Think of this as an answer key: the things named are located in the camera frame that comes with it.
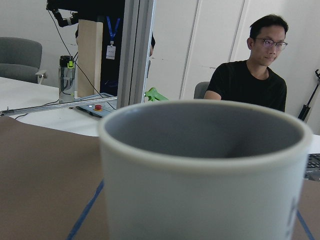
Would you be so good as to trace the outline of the white ribbed mug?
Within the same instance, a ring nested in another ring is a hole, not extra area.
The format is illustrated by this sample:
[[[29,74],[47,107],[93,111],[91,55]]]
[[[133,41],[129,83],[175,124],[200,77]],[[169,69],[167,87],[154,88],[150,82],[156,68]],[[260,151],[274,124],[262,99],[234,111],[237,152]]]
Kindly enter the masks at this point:
[[[313,141],[301,120],[224,100],[122,107],[98,124],[110,240],[289,240]]]

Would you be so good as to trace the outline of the silver reacher grabber tool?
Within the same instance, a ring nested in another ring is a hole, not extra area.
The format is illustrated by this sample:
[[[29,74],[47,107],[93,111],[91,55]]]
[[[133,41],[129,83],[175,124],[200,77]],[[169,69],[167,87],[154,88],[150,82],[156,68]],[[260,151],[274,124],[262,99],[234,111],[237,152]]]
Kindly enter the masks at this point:
[[[0,115],[1,116],[13,116],[18,114],[29,114],[33,112],[41,112],[41,111],[48,111],[48,110],[54,110],[54,109],[61,109],[61,108],[67,108],[67,107],[77,107],[77,106],[84,106],[88,104],[93,103],[105,103],[110,102],[113,100],[117,100],[117,96],[108,96],[103,97],[101,93],[98,94],[100,98],[94,98],[94,99],[76,99],[72,102],[65,102],[65,103],[55,103],[55,104],[44,104],[40,106],[33,106],[33,107],[25,107],[25,108],[17,108],[17,109],[9,109],[7,107],[7,110],[1,110]],[[161,95],[155,87],[152,87],[149,91],[146,91],[143,95],[143,97],[148,97],[148,101],[165,101],[168,100],[165,96]]]

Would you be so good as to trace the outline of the seated person in black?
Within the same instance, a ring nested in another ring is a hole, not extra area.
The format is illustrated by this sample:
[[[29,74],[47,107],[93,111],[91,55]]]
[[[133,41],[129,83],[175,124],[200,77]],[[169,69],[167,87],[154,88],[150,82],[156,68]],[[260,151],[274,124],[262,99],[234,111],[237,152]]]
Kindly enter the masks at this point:
[[[278,15],[269,14],[250,26],[247,60],[226,62],[214,71],[204,98],[249,103],[284,112],[287,85],[270,65],[287,46],[289,26]]]

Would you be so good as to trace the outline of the clear water bottle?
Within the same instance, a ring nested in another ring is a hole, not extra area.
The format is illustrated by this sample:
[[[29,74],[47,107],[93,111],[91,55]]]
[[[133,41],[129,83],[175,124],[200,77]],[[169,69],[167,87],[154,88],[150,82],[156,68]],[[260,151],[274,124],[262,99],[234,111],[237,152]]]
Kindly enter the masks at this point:
[[[59,103],[75,100],[75,62],[71,55],[61,55],[58,69]]]

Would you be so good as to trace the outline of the black tripod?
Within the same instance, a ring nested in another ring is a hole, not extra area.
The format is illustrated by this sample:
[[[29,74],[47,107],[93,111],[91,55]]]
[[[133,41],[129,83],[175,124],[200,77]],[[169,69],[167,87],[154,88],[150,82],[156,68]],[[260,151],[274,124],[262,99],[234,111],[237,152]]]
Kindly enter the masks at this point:
[[[318,89],[319,85],[320,85],[320,72],[319,72],[319,69],[316,69],[314,73],[315,73],[315,76],[317,78],[316,86],[315,86],[315,88],[314,88],[314,90],[313,90],[308,102],[302,106],[302,109],[301,109],[301,111],[300,111],[300,113],[298,115],[298,119],[300,119],[302,121],[304,121],[306,119],[306,117],[307,117],[307,115],[308,115],[308,113],[309,113],[309,111],[311,109],[311,102],[312,102],[312,100],[313,100],[313,98],[314,98],[314,96],[315,96],[315,94],[317,92],[317,89]]]

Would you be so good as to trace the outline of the grey chair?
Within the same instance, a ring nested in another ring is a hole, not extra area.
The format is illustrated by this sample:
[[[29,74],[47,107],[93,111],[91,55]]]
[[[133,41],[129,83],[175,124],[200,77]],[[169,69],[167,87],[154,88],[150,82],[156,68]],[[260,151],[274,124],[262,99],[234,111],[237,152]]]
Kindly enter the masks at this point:
[[[0,76],[23,82],[42,84],[48,77],[41,70],[42,45],[18,37],[0,38]]]

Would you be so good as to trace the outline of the black keyboard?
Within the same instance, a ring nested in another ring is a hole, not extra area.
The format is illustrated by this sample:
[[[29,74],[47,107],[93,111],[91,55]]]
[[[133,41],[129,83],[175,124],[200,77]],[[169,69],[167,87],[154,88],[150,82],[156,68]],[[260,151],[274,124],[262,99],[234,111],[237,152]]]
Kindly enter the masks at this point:
[[[311,153],[308,155],[304,178],[312,181],[320,181],[320,154]]]

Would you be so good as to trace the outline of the aluminium frame post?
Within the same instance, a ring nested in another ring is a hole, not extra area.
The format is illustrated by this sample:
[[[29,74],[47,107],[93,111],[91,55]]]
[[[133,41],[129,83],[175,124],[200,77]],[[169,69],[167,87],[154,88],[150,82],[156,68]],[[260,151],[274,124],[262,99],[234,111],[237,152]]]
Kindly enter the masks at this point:
[[[155,0],[126,0],[122,29],[117,108],[144,101]]]

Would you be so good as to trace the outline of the wooden post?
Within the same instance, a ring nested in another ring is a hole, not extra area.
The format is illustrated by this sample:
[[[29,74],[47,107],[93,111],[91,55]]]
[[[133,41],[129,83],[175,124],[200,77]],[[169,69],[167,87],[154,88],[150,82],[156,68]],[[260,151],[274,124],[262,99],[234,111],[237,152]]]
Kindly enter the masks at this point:
[[[77,96],[100,92],[103,23],[80,19],[78,23]]]

